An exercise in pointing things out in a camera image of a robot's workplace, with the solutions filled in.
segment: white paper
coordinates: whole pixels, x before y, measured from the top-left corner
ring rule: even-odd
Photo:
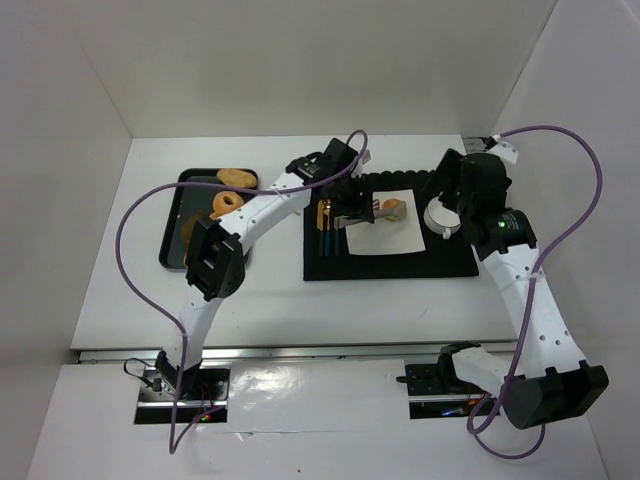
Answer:
[[[238,362],[228,425],[236,432],[344,432],[406,427],[402,360]]]
[[[380,218],[374,224],[364,222],[346,227],[347,245],[351,255],[397,255],[422,252],[426,249],[413,190],[373,192],[373,199],[380,200],[380,208],[391,198],[407,203],[407,218],[398,222]]]

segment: white enclosure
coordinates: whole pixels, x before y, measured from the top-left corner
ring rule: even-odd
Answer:
[[[172,478],[637,478],[639,18],[637,0],[1,3],[0,476],[143,477],[149,471],[136,460],[144,457],[150,468],[157,462],[158,475]],[[454,422],[455,431],[429,420],[369,432],[356,425],[359,417],[348,416],[357,406],[344,399],[336,409],[345,425],[355,426],[340,441],[330,432],[296,437],[277,428],[247,440],[237,430],[204,427],[169,457],[167,427],[132,425],[135,382],[120,366],[64,365],[76,361],[77,351],[161,345],[168,327],[156,329],[155,314],[117,283],[113,232],[136,195],[185,168],[237,161],[269,181],[279,165],[314,142],[355,128],[377,135],[372,154],[376,161],[377,151],[381,163],[372,162],[369,171],[433,168],[447,147],[462,148],[461,136],[536,123],[577,131],[601,157],[602,202],[546,271],[572,334],[611,381],[587,416],[549,429],[539,457],[521,466],[496,461],[466,435],[462,422]],[[511,203],[527,212],[546,245],[587,205],[593,171],[569,140],[536,133],[513,141],[520,160],[510,169]],[[404,150],[394,158],[398,149]],[[149,247],[145,237],[151,241],[162,231],[169,203],[166,195],[143,209],[148,219],[130,227],[126,253],[138,268],[136,280],[175,309],[179,278],[161,269],[158,244]],[[265,237],[263,251],[256,247],[256,254],[264,253],[284,241],[295,252],[293,260],[277,263],[286,267],[286,289],[276,297],[249,283],[238,311],[246,317],[261,308],[251,303],[256,299],[266,307],[245,323],[234,319],[235,307],[222,312],[226,317],[209,346],[515,338],[483,272],[477,281],[424,281],[430,289],[424,295],[422,283],[398,289],[407,301],[397,324],[384,323],[384,302],[376,304],[364,287],[354,284],[353,298],[371,302],[368,324],[352,297],[337,288],[315,285],[313,295],[296,290],[302,282],[286,274],[301,268],[296,222],[288,219],[280,237]],[[267,256],[254,260],[254,280],[268,282]],[[296,298],[287,299],[285,290]],[[339,301],[328,309],[331,320],[311,328],[318,325],[314,302],[332,296]],[[410,308],[414,297],[419,301]],[[487,298],[493,303],[476,306],[473,317],[469,305]],[[285,302],[304,314],[283,311]],[[424,324],[429,304],[438,320]],[[343,309],[357,321],[346,323]],[[128,316],[140,323],[129,328]],[[389,375],[396,367],[384,366]],[[349,382],[348,372],[341,373]],[[101,414],[92,424],[93,407]],[[489,435],[496,445],[531,440],[511,431],[503,436],[500,428]],[[439,447],[425,456],[429,443]],[[350,458],[370,463],[364,470],[333,470],[307,455],[323,448],[342,465]],[[209,449],[225,461],[217,467],[215,459],[214,465],[203,461]],[[289,451],[295,454],[282,453]],[[266,463],[238,468],[237,455]],[[70,456],[78,461],[67,461]],[[460,457],[465,460],[454,470],[447,468]]]

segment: white floor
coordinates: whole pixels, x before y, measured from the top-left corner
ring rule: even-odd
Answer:
[[[126,208],[187,168],[246,167],[263,184],[329,137],[136,139],[106,227],[72,348],[159,347],[168,321],[140,302],[121,280],[114,237]],[[374,136],[366,171],[433,169],[459,136]],[[172,192],[143,204],[124,234],[124,262],[151,297],[178,312],[181,273],[158,263]],[[302,219],[291,216],[254,247],[242,288],[225,301],[206,346],[321,345],[504,340],[515,337],[491,278],[349,282],[302,281]]]

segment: donut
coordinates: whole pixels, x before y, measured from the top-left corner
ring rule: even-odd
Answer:
[[[382,209],[386,210],[387,208],[396,208],[399,204],[404,203],[402,200],[398,200],[397,198],[390,198],[389,200],[386,200],[383,204],[382,204]],[[398,212],[399,214],[396,215],[392,215],[390,217],[384,217],[387,220],[389,220],[390,222],[399,222],[401,220],[404,220],[407,217],[407,209],[405,208],[404,211],[400,210],[400,212]]]
[[[233,212],[244,205],[244,200],[236,192],[224,191],[213,199],[213,211],[218,215]]]
[[[237,168],[221,168],[216,177],[230,187],[254,188],[258,185],[258,179],[254,175]]]
[[[189,248],[189,242],[191,242],[193,227],[195,227],[198,220],[200,220],[205,215],[206,214],[202,210],[198,210],[196,213],[191,215],[191,217],[189,217],[186,222],[182,224],[182,227],[180,228],[180,238],[182,239],[185,250]]]

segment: purple cable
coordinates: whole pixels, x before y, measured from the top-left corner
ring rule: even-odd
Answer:
[[[165,317],[167,317],[169,320],[171,320],[171,322],[178,328],[178,330],[180,330],[180,333],[182,334],[182,353],[180,356],[180,366],[178,369],[178,378],[176,380],[176,390],[175,390],[175,394],[173,397],[173,405],[171,407],[171,432],[169,435],[169,453],[171,455],[173,455],[176,451],[176,449],[178,448],[178,444],[180,443],[180,440],[182,439],[182,437],[184,436],[185,433],[187,433],[187,431],[200,419],[202,418],[203,415],[206,415],[207,413],[211,413],[213,411],[218,410],[220,407],[214,408],[208,412],[205,412],[204,414],[200,415],[200,416],[196,416],[191,423],[189,423],[189,425],[187,425],[185,427],[185,429],[180,433],[180,435],[178,436],[178,438],[176,439],[176,420],[177,420],[177,416],[178,416],[178,400],[180,398],[180,393],[182,391],[182,372],[184,370],[184,365],[187,361],[187,346],[188,346],[188,340],[187,340],[187,331],[185,330],[184,326],[180,323],[180,320],[178,320],[174,315],[172,315],[168,310],[166,310],[165,308],[163,308],[162,306],[160,306],[158,303],[154,302],[153,300],[151,300],[151,298],[149,298],[145,293],[143,293],[131,280],[131,278],[129,277],[129,274],[127,273],[126,269],[124,268],[124,264],[122,263],[122,232],[124,230],[124,226],[127,223],[127,220],[129,220],[129,217],[131,216],[131,214],[134,212],[134,210],[136,208],[138,208],[138,206],[144,202],[145,200],[147,200],[149,197],[155,195],[158,192],[161,192],[163,190],[168,190],[168,189],[173,189],[173,188],[182,188],[182,187],[201,187],[201,188],[210,188],[210,189],[214,189],[214,190],[229,190],[229,191],[234,191],[234,192],[238,192],[238,193],[248,193],[251,195],[282,195],[282,194],[288,194],[288,193],[296,193],[296,192],[302,192],[304,190],[311,190],[313,188],[318,188],[318,187],[322,187],[323,185],[326,185],[328,183],[333,182],[334,180],[343,177],[345,175],[350,174],[354,168],[356,168],[356,166],[358,165],[358,162],[362,159],[362,157],[364,156],[365,152],[367,151],[367,147],[369,145],[369,137],[367,135],[367,133],[362,130],[362,129],[358,129],[355,130],[351,133],[351,135],[349,135],[349,138],[347,139],[347,145],[349,145],[351,143],[351,141],[353,140],[353,138],[356,135],[362,135],[362,148],[360,149],[360,152],[358,152],[358,155],[356,155],[356,158],[353,159],[353,161],[349,164],[349,166],[347,166],[347,168],[345,168],[344,170],[342,170],[341,172],[336,173],[335,175],[332,175],[329,178],[326,178],[324,180],[321,180],[320,182],[316,182],[310,185],[305,185],[302,187],[296,187],[296,188],[288,188],[286,190],[251,190],[251,189],[247,189],[247,188],[239,188],[239,187],[229,187],[227,185],[220,185],[220,184],[215,184],[215,183],[204,183],[204,182],[175,182],[175,183],[167,183],[165,185],[160,185],[159,187],[156,187],[150,191],[148,191],[147,193],[145,193],[144,195],[142,195],[140,198],[138,198],[135,202],[133,202],[133,204],[127,209],[126,212],[124,212],[124,215],[122,216],[122,219],[120,220],[120,224],[118,225],[118,229],[116,231],[116,264],[118,266],[118,271],[120,272],[120,275],[122,276],[122,279],[124,280],[124,282],[127,284],[127,286],[133,291],[133,293],[135,293],[138,298],[140,298],[140,300],[142,300],[143,302],[145,302],[147,305],[151,306],[152,308],[154,308],[155,310],[157,310],[158,312],[160,312],[162,315],[164,315]]]
[[[546,246],[546,248],[542,250],[542,253],[540,253],[540,256],[536,259],[535,263],[533,264],[533,268],[531,269],[532,272],[538,272],[542,267],[542,263],[549,256],[549,254],[558,245],[560,245],[569,235],[571,235],[578,228],[580,228],[582,224],[587,220],[587,218],[589,218],[589,216],[593,213],[593,211],[596,208],[596,205],[598,204],[598,201],[600,200],[600,196],[602,195],[602,182],[603,182],[602,167],[600,165],[600,161],[598,160],[598,157],[596,156],[595,152],[582,137],[572,132],[571,130],[567,130],[566,128],[562,128],[562,127],[556,127],[554,125],[534,125],[531,127],[523,127],[523,128],[517,128],[515,130],[509,130],[508,132],[505,132],[500,136],[502,138],[506,138],[506,137],[511,137],[513,135],[518,135],[519,133],[534,132],[538,130],[547,130],[547,131],[558,132],[558,133],[567,135],[573,138],[576,142],[578,142],[582,146],[582,148],[586,150],[587,154],[589,155],[589,158],[591,158],[591,161],[593,162],[593,166],[596,171],[596,190],[595,190],[595,193],[593,194],[593,199],[591,200],[591,203],[589,204],[585,212],[580,216],[580,218],[578,218],[578,220],[576,220],[573,225],[571,225],[567,230],[561,233],[555,240],[553,240],[549,245]],[[500,411],[500,407],[502,407],[502,405],[504,404],[504,400],[507,396],[507,393],[509,392],[509,388],[511,387],[511,384],[515,377],[516,368],[518,367],[518,362],[520,361],[520,357],[522,356],[522,350],[524,348],[524,341],[527,335],[527,330],[529,328],[529,323],[531,322],[531,310],[533,308],[533,296],[535,294],[535,290],[536,290],[536,279],[531,278],[529,280],[527,302],[525,304],[524,317],[522,319],[522,327],[520,328],[520,335],[518,336],[518,343],[516,344],[516,349],[513,354],[513,359],[511,360],[511,366],[509,367],[509,371],[507,373],[507,376],[505,377],[504,384],[502,385],[500,394],[498,395],[498,398],[496,399],[494,406],[491,409],[491,412],[479,427],[477,428],[474,427],[473,421],[476,415],[478,414],[480,409],[490,400],[490,396],[485,395],[482,398],[482,400],[480,400],[480,402],[478,402],[475,408],[471,411],[471,414],[467,419],[467,431],[475,437],[475,439],[482,446],[482,448],[484,448],[486,451],[488,451],[489,453],[497,457],[504,458],[507,460],[519,460],[521,458],[525,458],[525,457],[528,457],[529,455],[532,455],[540,448],[540,445],[542,445],[542,441],[544,440],[544,435],[545,435],[545,426],[542,425],[540,429],[540,437],[538,438],[538,441],[536,442],[536,444],[527,452],[521,453],[518,455],[505,455],[503,453],[496,452],[491,448],[489,448],[487,445],[485,445],[478,437],[480,433],[485,431],[489,427],[489,425],[491,425],[493,420],[498,415],[498,412]]]

